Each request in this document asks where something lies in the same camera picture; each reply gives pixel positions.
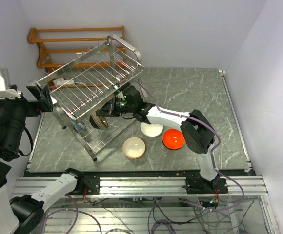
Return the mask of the dark patterned bowl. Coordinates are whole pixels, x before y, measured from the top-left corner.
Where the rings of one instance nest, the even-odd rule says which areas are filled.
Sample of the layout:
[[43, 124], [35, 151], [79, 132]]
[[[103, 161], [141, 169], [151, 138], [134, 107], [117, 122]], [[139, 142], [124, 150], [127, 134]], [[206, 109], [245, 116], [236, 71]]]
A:
[[95, 129], [104, 130], [109, 127], [105, 117], [98, 116], [96, 114], [91, 114], [89, 119], [91, 125]]

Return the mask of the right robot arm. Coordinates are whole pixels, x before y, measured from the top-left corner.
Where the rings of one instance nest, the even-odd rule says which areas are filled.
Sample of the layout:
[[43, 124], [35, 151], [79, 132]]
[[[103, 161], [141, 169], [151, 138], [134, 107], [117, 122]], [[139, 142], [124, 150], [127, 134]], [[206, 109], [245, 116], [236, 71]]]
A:
[[124, 90], [123, 97], [114, 96], [95, 114], [100, 117], [119, 117], [131, 113], [141, 123], [159, 124], [181, 131], [187, 147], [198, 155], [200, 186], [206, 193], [213, 192], [220, 178], [213, 156], [215, 138], [220, 138], [199, 110], [176, 112], [143, 100], [140, 92], [132, 85]]

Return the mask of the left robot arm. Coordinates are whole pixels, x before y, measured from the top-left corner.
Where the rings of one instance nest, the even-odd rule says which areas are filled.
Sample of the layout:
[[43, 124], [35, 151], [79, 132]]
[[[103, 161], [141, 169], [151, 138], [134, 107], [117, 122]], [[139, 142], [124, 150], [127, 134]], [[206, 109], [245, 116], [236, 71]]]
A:
[[28, 234], [35, 229], [47, 211], [62, 196], [79, 194], [84, 190], [84, 174], [68, 168], [49, 186], [38, 192], [9, 199], [7, 195], [7, 165], [25, 154], [19, 149], [22, 133], [33, 139], [25, 126], [27, 117], [36, 117], [42, 112], [52, 112], [53, 102], [48, 84], [30, 83], [27, 89], [36, 98], [28, 101], [17, 86], [9, 89], [2, 85], [0, 90], [0, 234]]

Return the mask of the blue floral white bowl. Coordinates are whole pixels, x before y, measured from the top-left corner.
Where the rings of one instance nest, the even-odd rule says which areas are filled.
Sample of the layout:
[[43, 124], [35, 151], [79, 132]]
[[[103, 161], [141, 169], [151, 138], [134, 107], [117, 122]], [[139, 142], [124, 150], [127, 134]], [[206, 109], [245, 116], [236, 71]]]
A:
[[86, 125], [82, 121], [80, 123], [72, 122], [72, 124], [77, 131], [82, 131], [86, 129]]

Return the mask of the plain white bowl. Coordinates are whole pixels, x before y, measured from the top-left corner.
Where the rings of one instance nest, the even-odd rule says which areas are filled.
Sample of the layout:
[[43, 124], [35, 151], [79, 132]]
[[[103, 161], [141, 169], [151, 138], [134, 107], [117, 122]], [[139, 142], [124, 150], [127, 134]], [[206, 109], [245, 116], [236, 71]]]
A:
[[140, 129], [144, 135], [147, 137], [158, 137], [162, 131], [163, 126], [160, 124], [147, 124], [147, 123], [141, 123]]

